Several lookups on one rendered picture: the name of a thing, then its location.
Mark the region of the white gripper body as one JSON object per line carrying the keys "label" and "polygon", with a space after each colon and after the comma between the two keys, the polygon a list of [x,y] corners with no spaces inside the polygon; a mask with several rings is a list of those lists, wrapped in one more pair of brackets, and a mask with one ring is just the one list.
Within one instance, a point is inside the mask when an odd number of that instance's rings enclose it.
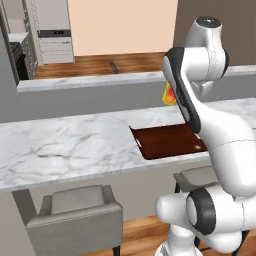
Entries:
{"label": "white gripper body", "polygon": [[195,94],[197,98],[199,100],[202,100],[211,91],[213,87],[213,82],[212,81],[193,82],[192,85],[195,89]]}

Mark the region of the dark brown wooden tray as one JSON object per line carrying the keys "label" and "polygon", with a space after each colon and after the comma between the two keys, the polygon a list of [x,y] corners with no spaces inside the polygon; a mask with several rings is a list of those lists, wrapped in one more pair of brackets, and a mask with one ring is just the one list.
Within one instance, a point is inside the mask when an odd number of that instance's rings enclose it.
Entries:
{"label": "dark brown wooden tray", "polygon": [[206,152],[203,141],[186,124],[133,129],[135,142],[146,160]]}

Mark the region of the grey speckled cabinet run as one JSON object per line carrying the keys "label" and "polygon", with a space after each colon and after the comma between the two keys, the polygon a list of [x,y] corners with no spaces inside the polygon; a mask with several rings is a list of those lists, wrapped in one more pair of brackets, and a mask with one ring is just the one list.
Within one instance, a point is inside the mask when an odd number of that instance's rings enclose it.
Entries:
{"label": "grey speckled cabinet run", "polygon": [[21,0],[24,10],[24,26],[28,33],[22,44],[26,54],[26,67],[30,79],[37,77],[37,69],[42,64],[39,43],[36,36],[36,25],[34,19],[34,7],[31,0]]}

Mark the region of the black stove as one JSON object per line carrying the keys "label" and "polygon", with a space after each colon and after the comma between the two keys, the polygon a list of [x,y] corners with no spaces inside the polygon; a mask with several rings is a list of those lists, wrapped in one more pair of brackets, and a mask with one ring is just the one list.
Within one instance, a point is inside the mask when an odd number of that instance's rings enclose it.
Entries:
{"label": "black stove", "polygon": [[18,72],[19,79],[28,80],[29,76],[27,73],[27,68],[25,63],[26,55],[22,51],[21,44],[19,42],[11,42],[10,46],[11,46],[11,51],[16,64],[16,69]]}

